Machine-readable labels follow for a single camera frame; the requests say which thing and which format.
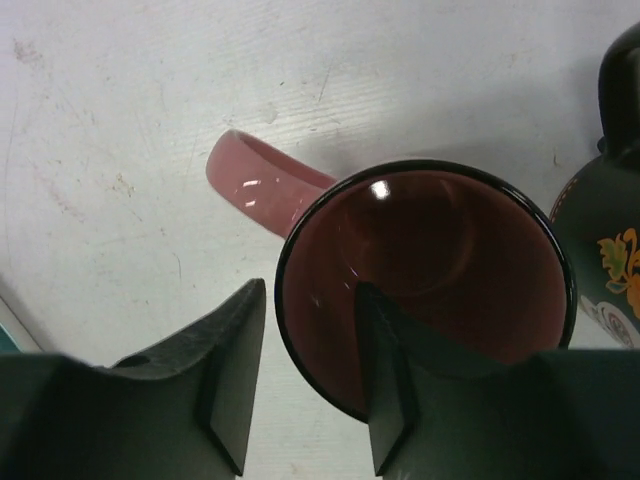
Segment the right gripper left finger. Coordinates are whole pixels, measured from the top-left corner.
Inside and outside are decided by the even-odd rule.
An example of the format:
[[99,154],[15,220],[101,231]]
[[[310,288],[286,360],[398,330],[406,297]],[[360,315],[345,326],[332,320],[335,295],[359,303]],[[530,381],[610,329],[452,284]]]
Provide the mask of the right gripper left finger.
[[266,317],[247,281],[111,367],[1,357],[5,479],[233,479],[244,472]]

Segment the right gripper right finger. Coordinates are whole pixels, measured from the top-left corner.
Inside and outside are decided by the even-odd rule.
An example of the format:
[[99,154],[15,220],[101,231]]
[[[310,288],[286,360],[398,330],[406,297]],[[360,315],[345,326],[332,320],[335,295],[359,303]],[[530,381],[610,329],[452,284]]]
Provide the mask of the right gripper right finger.
[[551,350],[499,364],[374,285],[354,318],[374,470],[385,479],[635,479],[639,354]]

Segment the pink mug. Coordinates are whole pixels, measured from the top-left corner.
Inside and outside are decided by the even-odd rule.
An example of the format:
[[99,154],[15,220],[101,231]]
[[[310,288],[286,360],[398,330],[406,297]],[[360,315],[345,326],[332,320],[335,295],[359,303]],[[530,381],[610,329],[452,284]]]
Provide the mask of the pink mug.
[[283,239],[274,280],[281,337],[309,385],[354,419],[368,414],[353,312],[359,283],[503,364],[569,343],[577,308],[569,259],[541,210],[489,173],[412,158],[336,180],[230,130],[206,176]]

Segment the black gold-rimmed mug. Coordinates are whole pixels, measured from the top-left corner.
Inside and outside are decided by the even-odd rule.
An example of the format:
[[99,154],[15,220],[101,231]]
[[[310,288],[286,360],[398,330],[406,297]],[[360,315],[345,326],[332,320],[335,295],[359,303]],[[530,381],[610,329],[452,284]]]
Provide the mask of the black gold-rimmed mug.
[[599,154],[557,198],[550,220],[582,310],[617,343],[639,345],[639,27],[606,51],[598,76]]

